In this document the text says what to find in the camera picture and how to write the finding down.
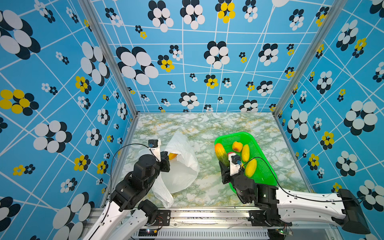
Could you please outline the green plastic basket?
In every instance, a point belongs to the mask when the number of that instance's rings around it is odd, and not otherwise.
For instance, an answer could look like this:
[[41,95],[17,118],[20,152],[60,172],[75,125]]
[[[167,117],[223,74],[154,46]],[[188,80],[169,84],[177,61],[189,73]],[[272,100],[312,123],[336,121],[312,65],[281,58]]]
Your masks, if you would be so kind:
[[[277,186],[277,175],[273,168],[271,167],[269,161],[267,160],[266,156],[264,155],[263,151],[259,147],[257,141],[255,138],[246,132],[239,132],[229,135],[224,135],[221,137],[216,138],[215,143],[220,143],[225,148],[227,154],[230,152],[234,152],[232,150],[232,144],[233,142],[240,142],[243,145],[249,145],[250,147],[250,160],[256,158],[258,165],[257,169],[255,171],[255,174],[253,175],[252,179],[257,184],[265,184],[265,185],[271,185],[271,186]],[[229,183],[229,186],[231,190],[236,194],[236,189],[233,187],[232,183]]]

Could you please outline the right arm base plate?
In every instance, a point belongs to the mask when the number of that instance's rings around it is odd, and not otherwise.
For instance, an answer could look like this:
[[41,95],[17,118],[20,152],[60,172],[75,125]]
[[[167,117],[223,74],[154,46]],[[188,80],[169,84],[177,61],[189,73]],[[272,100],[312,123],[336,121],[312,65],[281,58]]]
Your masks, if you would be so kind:
[[276,215],[267,210],[249,211],[248,221],[253,227],[291,227],[292,223],[286,223]]

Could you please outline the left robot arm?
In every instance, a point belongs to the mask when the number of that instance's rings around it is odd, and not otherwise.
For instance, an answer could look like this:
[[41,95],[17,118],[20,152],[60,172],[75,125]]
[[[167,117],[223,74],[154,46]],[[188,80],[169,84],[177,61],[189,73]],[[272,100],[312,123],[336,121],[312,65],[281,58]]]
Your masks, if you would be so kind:
[[152,154],[139,157],[134,170],[117,184],[110,202],[83,239],[130,240],[142,227],[154,224],[158,207],[143,198],[160,173],[169,171],[167,152],[160,152],[158,158]]

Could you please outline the right aluminium corner post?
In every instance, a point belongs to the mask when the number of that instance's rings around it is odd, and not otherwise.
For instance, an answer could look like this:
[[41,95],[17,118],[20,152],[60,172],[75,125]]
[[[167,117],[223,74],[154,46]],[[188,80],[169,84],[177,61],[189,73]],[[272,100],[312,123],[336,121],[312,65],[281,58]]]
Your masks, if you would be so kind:
[[275,111],[273,112],[273,116],[277,119],[279,113],[285,106],[285,104],[288,101],[288,98],[290,97],[294,87],[298,84],[300,81],[302,75],[305,73],[306,69],[308,68],[309,64],[311,63],[313,57],[315,56],[315,53],[318,49],[318,47],[323,43],[325,37],[328,35],[329,31],[333,27],[335,21],[339,17],[342,9],[346,5],[347,0],[337,0],[334,1],[329,14],[327,18],[325,19],[322,26],[319,28],[318,32],[316,33],[313,41],[311,42],[309,48],[307,49],[306,53],[304,54],[302,60],[300,61],[300,64],[298,65],[298,68],[294,74],[294,77],[290,82],[288,83],[285,91],[283,92],[279,102],[277,103],[277,107]]

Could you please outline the aluminium front rail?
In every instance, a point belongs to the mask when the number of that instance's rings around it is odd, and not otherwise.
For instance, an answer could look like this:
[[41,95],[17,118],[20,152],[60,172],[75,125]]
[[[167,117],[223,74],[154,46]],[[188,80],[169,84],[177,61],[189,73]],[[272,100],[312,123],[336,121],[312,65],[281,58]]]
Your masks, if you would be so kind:
[[156,237],[132,240],[269,240],[268,230],[290,234],[285,240],[341,240],[339,229],[331,224],[294,222],[291,227],[253,227],[248,221],[251,207],[172,208],[169,226],[144,226],[158,230]]

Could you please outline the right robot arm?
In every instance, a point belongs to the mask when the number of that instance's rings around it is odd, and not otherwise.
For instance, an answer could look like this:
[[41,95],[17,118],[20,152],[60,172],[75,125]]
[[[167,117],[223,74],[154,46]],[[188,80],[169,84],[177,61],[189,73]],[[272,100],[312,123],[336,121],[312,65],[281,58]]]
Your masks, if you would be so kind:
[[338,225],[344,231],[367,235],[370,229],[361,202],[349,190],[313,194],[259,184],[241,170],[219,163],[223,184],[231,184],[243,204],[254,204],[248,220],[258,227],[291,227],[294,222]]

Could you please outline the left aluminium corner post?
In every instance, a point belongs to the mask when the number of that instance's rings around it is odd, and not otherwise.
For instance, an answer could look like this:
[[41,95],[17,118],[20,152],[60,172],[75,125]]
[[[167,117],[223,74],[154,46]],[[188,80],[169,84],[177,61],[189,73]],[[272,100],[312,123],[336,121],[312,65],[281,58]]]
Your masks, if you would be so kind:
[[123,76],[118,68],[118,64],[114,59],[114,55],[112,53],[112,50],[110,49],[106,36],[102,30],[101,24],[98,22],[96,12],[93,9],[91,1],[86,0],[79,0],[79,4],[87,18],[87,20],[90,22],[91,27],[93,27],[93,33],[95,35],[95,38],[97,42],[100,45],[100,48],[102,49],[102,52],[106,58],[106,61],[109,65],[109,68],[111,69],[117,85],[119,89],[122,92],[122,95],[124,96],[127,105],[133,115],[133,119],[136,119],[138,116],[138,110],[134,104],[133,99],[130,96],[130,93],[128,92],[128,87],[123,79]]

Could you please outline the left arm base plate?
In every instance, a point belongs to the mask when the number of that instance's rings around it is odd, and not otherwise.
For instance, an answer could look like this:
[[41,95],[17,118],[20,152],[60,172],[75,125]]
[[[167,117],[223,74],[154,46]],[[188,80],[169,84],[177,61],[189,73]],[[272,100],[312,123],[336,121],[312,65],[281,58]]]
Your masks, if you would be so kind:
[[157,210],[148,219],[146,226],[163,227],[169,226],[171,220],[170,210]]

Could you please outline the yellow toy mango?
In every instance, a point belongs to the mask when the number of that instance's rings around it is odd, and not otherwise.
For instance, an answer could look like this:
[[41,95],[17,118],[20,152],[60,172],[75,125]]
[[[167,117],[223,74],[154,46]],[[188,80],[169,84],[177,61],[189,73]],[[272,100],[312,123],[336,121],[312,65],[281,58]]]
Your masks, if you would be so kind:
[[245,164],[245,175],[248,178],[252,178],[253,177],[253,175],[255,174],[255,171],[257,169],[257,165],[258,165],[258,162],[257,162],[256,158],[249,160]]
[[244,163],[247,163],[250,159],[250,147],[249,145],[244,145],[241,151],[241,158]]

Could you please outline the circuit board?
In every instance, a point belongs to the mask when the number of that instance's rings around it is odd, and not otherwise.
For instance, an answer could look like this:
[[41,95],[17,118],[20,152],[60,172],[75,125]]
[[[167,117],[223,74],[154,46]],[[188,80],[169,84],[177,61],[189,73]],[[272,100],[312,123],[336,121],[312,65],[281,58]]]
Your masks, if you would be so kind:
[[158,235],[158,230],[155,229],[140,229],[140,237],[156,237]]
[[284,240],[287,236],[290,236],[290,234],[279,229],[269,229],[268,235],[270,240]]

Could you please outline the aluminium corner post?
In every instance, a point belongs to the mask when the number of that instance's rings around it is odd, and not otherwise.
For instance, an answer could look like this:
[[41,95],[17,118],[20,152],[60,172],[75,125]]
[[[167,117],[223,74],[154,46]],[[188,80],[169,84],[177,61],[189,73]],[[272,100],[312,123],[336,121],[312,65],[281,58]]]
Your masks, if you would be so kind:
[[138,116],[138,110],[134,104],[133,99],[130,96],[130,93],[128,92],[128,87],[123,79],[123,76],[118,68],[118,64],[114,59],[114,55],[112,53],[112,50],[110,49],[106,36],[102,30],[101,24],[98,22],[96,12],[93,9],[91,1],[86,0],[79,0],[79,4],[87,18],[87,20],[90,22],[91,27],[93,27],[93,33],[95,35],[95,38],[97,42],[100,45],[100,48],[102,49],[102,52],[106,58],[106,61],[109,65],[109,68],[111,69],[117,85],[119,89],[122,92],[122,95],[124,96],[127,105],[133,115],[133,119],[136,119]]
[[346,5],[347,0],[337,0],[334,1],[329,14],[327,18],[325,19],[322,26],[319,28],[318,32],[316,33],[313,41],[311,42],[309,48],[307,49],[306,53],[304,54],[302,60],[300,61],[300,64],[298,65],[298,68],[294,74],[294,77],[290,82],[288,83],[285,91],[283,92],[279,102],[277,103],[277,107],[275,111],[273,112],[273,116],[277,119],[279,113],[285,106],[285,104],[288,101],[288,98],[290,97],[294,87],[298,84],[300,81],[302,75],[305,73],[306,69],[308,68],[309,64],[311,63],[313,57],[315,56],[315,53],[318,49],[318,47],[323,43],[325,37],[328,35],[329,31],[333,27],[335,21],[339,17],[342,9]]

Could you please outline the yellow toy apple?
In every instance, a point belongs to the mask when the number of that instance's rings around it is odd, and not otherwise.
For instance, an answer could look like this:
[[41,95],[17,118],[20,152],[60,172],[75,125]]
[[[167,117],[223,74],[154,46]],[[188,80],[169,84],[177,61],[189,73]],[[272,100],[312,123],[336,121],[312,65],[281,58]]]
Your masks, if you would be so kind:
[[242,149],[243,149],[243,146],[244,145],[242,143],[240,143],[240,142],[233,142],[232,150],[234,152],[240,153],[242,151]]

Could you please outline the green orange toy mango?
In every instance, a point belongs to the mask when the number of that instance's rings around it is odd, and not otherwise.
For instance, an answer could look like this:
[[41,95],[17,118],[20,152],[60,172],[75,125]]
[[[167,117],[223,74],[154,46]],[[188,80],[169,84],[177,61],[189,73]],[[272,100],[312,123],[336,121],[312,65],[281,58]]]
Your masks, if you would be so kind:
[[227,152],[226,152],[226,150],[225,150],[225,148],[223,147],[222,144],[220,144],[220,143],[215,144],[215,154],[216,154],[218,160],[223,165],[225,165],[226,167],[230,166],[230,162],[229,162],[229,159],[228,159],[228,154],[227,154]]

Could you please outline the white plastic bag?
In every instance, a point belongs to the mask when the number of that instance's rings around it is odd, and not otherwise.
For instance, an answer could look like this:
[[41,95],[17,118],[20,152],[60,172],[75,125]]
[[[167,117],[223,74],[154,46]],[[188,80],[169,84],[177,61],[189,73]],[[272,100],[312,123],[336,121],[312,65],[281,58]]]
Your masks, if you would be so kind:
[[169,209],[174,204],[172,194],[188,188],[197,179],[200,166],[195,149],[188,138],[180,132],[173,135],[165,151],[176,154],[176,157],[170,160],[170,171],[162,172],[157,177],[152,191],[162,202],[163,207]]

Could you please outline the right circuit board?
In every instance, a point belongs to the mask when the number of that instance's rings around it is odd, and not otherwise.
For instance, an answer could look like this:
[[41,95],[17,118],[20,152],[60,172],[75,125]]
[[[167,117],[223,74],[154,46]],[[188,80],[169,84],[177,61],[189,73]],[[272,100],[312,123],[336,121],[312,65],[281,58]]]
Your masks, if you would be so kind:
[[284,240],[287,236],[290,236],[290,234],[279,229],[269,229],[268,235],[270,240]]

